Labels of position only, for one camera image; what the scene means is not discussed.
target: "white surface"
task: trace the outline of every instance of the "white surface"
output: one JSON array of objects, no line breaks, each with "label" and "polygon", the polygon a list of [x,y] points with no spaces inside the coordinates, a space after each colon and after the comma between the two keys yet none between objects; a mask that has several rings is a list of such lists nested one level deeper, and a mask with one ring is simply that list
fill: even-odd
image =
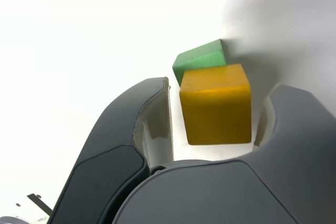
[{"label": "white surface", "polygon": [[279,81],[312,91],[336,113],[332,0],[0,0],[0,6],[0,216],[45,216],[26,195],[40,194],[52,208],[100,113],[146,78],[170,79],[175,159],[249,152],[251,144],[186,142],[171,65],[180,52],[219,37],[232,39],[232,61],[243,64],[251,82],[254,126],[261,101]]}]

